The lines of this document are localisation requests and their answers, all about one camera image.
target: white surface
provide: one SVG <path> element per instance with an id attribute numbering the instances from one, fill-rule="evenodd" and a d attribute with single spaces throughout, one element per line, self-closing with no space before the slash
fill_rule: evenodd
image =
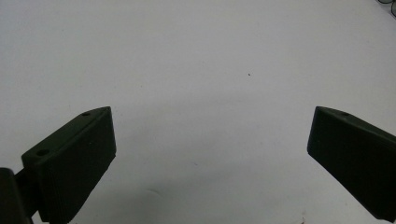
<path id="1" fill-rule="evenodd" d="M 0 164 L 110 105 L 72 223 L 386 223 L 306 143 L 316 105 L 396 134 L 395 33 L 374 0 L 0 1 Z"/>

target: dark mechanical part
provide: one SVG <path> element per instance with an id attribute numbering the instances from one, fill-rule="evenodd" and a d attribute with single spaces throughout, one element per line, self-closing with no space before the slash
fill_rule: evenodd
<path id="1" fill-rule="evenodd" d="M 32 223 L 37 210 L 45 222 L 70 222 L 115 156 L 110 107 L 75 117 L 25 152 L 19 173 L 0 168 L 0 223 Z"/>
<path id="2" fill-rule="evenodd" d="M 395 221 L 395 136 L 346 112 L 318 106 L 308 153 L 374 217 Z"/>

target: white backdrop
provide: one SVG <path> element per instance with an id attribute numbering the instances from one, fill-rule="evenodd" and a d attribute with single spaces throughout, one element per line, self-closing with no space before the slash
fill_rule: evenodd
<path id="1" fill-rule="evenodd" d="M 386 223 L 306 143 L 316 105 L 396 134 L 395 33 L 375 0 L 0 1 L 0 164 L 110 105 L 72 223 Z"/>

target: white table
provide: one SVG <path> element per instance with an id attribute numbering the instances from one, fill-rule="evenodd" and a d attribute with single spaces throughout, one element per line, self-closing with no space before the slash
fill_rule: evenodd
<path id="1" fill-rule="evenodd" d="M 375 0 L 0 1 L 0 164 L 110 105 L 72 223 L 387 223 L 306 144 L 316 105 L 396 134 L 395 33 Z"/>

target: screw hole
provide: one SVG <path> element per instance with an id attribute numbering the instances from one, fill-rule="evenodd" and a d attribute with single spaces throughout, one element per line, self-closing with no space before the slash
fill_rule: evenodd
<path id="1" fill-rule="evenodd" d="M 37 151 L 36 155 L 37 156 L 45 156 L 49 153 L 50 153 L 50 151 L 48 149 L 41 149 L 41 150 Z"/>

